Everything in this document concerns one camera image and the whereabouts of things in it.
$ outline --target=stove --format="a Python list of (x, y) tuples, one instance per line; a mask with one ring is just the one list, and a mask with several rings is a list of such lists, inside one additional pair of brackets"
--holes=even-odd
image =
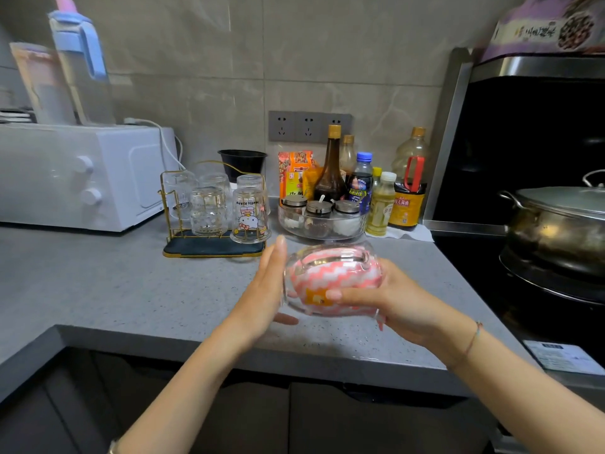
[[(523, 259), (503, 237), (435, 236), (435, 243), (521, 343), (579, 346), (605, 367), (605, 284)], [(605, 376), (548, 373), (605, 390)]]

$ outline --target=bottle with blue cap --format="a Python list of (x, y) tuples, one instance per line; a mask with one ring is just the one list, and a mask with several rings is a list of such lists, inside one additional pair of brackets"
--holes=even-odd
[(372, 184), (372, 153), (360, 151), (347, 183), (346, 199), (359, 202), (359, 213), (362, 215), (370, 211)]
[(55, 48), (84, 126), (115, 125), (103, 50), (93, 23), (72, 0), (56, 0), (49, 14)]

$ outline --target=person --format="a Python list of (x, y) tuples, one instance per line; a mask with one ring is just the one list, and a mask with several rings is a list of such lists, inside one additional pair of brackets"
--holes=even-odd
[[(285, 238), (268, 247), (258, 272), (211, 335), (193, 352), (138, 420), (115, 443), (115, 454), (185, 454), (212, 400), (238, 357), (272, 321), (294, 325), (278, 313), (287, 259)], [(423, 290), (382, 259), (377, 289), (329, 290), (336, 303), (374, 306), (386, 325), (426, 347), (466, 383), (495, 417), (531, 452), (605, 451), (605, 414), (510, 351), (480, 325)]]

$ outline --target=cooking pot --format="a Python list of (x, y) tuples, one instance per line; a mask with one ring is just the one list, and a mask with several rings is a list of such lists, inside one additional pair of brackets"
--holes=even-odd
[(500, 196), (518, 212), (508, 226), (510, 247), (576, 274), (605, 280), (605, 185), (521, 189)]

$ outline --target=countertop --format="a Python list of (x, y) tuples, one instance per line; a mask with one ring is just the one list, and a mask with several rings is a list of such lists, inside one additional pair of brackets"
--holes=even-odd
[[(303, 247), (288, 239), (290, 251)], [(370, 241), (380, 256), (535, 364), (435, 244)], [(163, 216), (121, 236), (1, 228), (0, 401), (66, 346), (184, 361), (228, 314), (258, 260), (169, 259), (162, 256), (165, 244)], [(298, 326), (271, 325), (236, 367), (471, 395), (433, 354), (389, 328), (379, 331), (370, 318), (294, 315)]]

